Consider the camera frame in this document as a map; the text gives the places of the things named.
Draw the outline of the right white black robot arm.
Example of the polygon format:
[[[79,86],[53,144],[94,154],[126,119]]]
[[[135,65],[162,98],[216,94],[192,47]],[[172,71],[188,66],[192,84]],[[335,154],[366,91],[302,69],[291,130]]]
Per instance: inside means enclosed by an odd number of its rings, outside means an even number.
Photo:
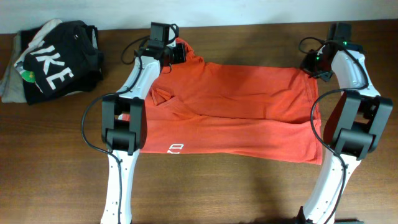
[[[330,25],[320,47],[309,50],[301,63],[309,77],[327,82],[336,76],[341,98],[316,139],[326,149],[320,175],[310,198],[294,223],[335,223],[335,213],[349,178],[375,151],[393,109],[390,98],[375,89],[365,66],[362,45],[351,41],[351,24]]]

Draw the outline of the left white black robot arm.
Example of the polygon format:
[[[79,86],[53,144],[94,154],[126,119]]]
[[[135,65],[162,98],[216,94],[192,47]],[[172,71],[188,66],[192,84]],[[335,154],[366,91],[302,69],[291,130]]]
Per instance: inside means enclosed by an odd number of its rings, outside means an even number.
[[[178,36],[178,25],[153,22],[149,36],[134,54],[134,67],[127,80],[102,100],[101,137],[109,161],[102,223],[132,222],[134,169],[147,137],[144,100],[164,67],[186,60],[184,45],[176,42]]]

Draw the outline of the red orange t-shirt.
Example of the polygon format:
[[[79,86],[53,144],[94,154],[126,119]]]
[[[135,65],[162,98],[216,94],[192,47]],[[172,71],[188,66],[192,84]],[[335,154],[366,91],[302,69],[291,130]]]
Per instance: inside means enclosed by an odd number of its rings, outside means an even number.
[[[319,165],[318,85],[297,68],[206,62],[189,45],[146,97],[147,154],[227,153]]]

